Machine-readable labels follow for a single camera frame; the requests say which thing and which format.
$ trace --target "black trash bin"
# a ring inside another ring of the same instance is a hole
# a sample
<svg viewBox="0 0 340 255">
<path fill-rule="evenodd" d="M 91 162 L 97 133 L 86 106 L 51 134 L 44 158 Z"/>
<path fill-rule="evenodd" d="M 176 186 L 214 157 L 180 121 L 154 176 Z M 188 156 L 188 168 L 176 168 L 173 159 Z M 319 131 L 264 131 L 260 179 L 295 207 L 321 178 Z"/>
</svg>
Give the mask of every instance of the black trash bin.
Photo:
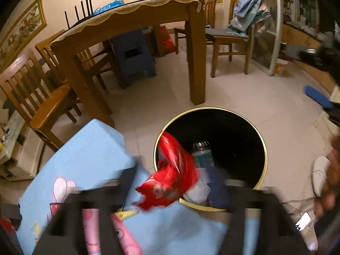
<svg viewBox="0 0 340 255">
<path fill-rule="evenodd" d="M 268 156 L 265 142 L 258 130 L 239 114 L 215 107 L 201 107 L 186 111 L 173 118 L 163 128 L 154 147 L 154 167 L 157 171 L 157 144 L 166 131 L 182 147 L 191 152 L 194 143 L 210 143 L 215 165 L 224 168 L 231 179 L 242 180 L 258 189 L 266 175 Z M 203 211 L 221 209 L 200 206 L 184 199 L 180 202 Z"/>
</svg>

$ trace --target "wooden table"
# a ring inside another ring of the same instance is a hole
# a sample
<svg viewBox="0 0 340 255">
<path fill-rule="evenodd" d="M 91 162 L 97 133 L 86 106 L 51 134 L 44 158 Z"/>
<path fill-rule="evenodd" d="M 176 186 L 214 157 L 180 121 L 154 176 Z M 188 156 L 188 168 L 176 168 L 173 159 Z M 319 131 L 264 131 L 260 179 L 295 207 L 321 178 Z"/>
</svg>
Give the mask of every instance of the wooden table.
<svg viewBox="0 0 340 255">
<path fill-rule="evenodd" d="M 99 42 L 132 30 L 186 21 L 190 99 L 205 100 L 205 0 L 141 0 L 97 14 L 72 27 L 51 43 L 61 69 L 92 118 L 114 127 L 107 104 L 92 78 L 82 72 L 77 54 Z"/>
</svg>

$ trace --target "cartoon character print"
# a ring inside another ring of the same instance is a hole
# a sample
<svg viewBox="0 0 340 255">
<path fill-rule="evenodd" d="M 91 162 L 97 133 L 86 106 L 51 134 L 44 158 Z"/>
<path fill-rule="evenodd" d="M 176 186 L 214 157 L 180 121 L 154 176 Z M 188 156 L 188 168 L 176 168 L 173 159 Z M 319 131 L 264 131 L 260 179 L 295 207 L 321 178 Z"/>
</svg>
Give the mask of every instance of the cartoon character print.
<svg viewBox="0 0 340 255">
<path fill-rule="evenodd" d="M 67 196 L 75 190 L 76 184 L 73 180 L 66 181 L 63 177 L 56 178 L 53 183 L 53 198 L 52 203 L 50 204 L 52 216 L 55 215 Z M 142 255 L 142 250 L 140 249 L 138 242 L 123 224 L 121 219 L 115 214 L 111 215 L 111 219 L 117 230 L 118 238 L 125 255 Z M 100 252 L 98 220 L 98 209 L 83 209 L 85 240 L 89 254 Z"/>
</svg>

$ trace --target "wooden chair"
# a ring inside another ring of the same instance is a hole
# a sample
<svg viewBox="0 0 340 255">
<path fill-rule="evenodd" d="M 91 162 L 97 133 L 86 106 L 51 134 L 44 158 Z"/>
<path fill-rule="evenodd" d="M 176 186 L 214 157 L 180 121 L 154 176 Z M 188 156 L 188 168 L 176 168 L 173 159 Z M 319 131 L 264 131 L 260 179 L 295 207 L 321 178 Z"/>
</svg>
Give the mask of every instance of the wooden chair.
<svg viewBox="0 0 340 255">
<path fill-rule="evenodd" d="M 51 132 L 52 126 L 63 113 L 77 121 L 68 111 L 77 99 L 69 83 L 54 89 L 29 50 L 0 74 L 0 86 L 37 135 L 55 152 L 61 148 L 63 143 Z"/>
<path fill-rule="evenodd" d="M 60 36 L 62 33 L 64 33 L 65 30 L 61 30 L 57 32 L 55 35 L 52 35 L 51 37 L 37 43 L 35 45 L 35 48 L 39 52 L 39 54 L 45 59 L 45 62 L 47 63 L 48 67 L 50 70 L 53 72 L 55 78 L 60 84 L 64 84 L 67 82 L 67 79 L 59 68 L 59 63 L 54 55 L 54 52 L 51 50 L 50 42 Z M 99 81 L 100 86 L 106 90 L 107 87 L 100 76 L 101 73 L 107 72 L 107 71 L 113 71 L 116 75 L 116 78 L 119 82 L 119 85 L 122 88 L 125 88 L 125 84 L 123 80 L 121 79 L 121 76 L 119 74 L 119 67 L 118 64 L 116 63 L 114 59 L 114 54 L 111 49 L 111 47 L 108 45 L 108 43 L 103 42 L 105 49 L 102 50 L 101 52 L 97 53 L 96 55 L 92 55 L 89 49 L 84 50 L 80 54 L 78 54 L 78 57 L 81 60 L 81 63 L 84 67 L 84 71 L 92 78 L 93 76 L 96 76 L 96 78 Z M 95 58 L 106 54 L 99 62 L 95 62 Z M 107 64 L 110 63 L 111 68 L 106 68 L 103 69 L 103 67 Z"/>
<path fill-rule="evenodd" d="M 217 0 L 207 0 L 205 4 L 205 25 L 210 25 L 212 28 L 215 28 L 215 6 Z M 186 36 L 178 36 L 178 34 L 185 34 L 185 28 L 176 27 L 174 28 L 175 33 L 175 42 L 176 42 L 176 54 L 178 54 L 178 40 L 182 38 L 186 38 Z"/>
<path fill-rule="evenodd" d="M 237 0 L 230 1 L 229 8 L 229 21 L 232 20 L 235 4 Z M 213 42 L 214 51 L 212 53 L 213 61 L 211 65 L 211 77 L 215 77 L 215 71 L 217 67 L 218 56 L 229 56 L 229 61 L 232 61 L 233 55 L 245 55 L 244 73 L 248 74 L 249 56 L 250 56 L 250 45 L 251 45 L 251 27 L 248 28 L 249 40 L 244 41 L 241 37 L 230 37 L 230 36 L 219 36 L 219 35 L 206 35 L 207 39 Z M 232 44 L 245 44 L 245 52 L 233 52 Z M 229 45 L 229 52 L 219 52 L 220 45 Z"/>
</svg>

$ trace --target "framed painting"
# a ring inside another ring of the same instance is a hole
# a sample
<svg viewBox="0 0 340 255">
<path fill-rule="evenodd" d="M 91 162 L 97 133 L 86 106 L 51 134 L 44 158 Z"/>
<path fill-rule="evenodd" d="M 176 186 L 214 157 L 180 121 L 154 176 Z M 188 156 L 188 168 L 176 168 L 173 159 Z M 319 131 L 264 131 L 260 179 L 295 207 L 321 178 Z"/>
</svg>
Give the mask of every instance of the framed painting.
<svg viewBox="0 0 340 255">
<path fill-rule="evenodd" d="M 23 48 L 46 27 L 42 0 L 35 0 L 16 20 L 0 43 L 0 72 L 5 70 Z"/>
</svg>

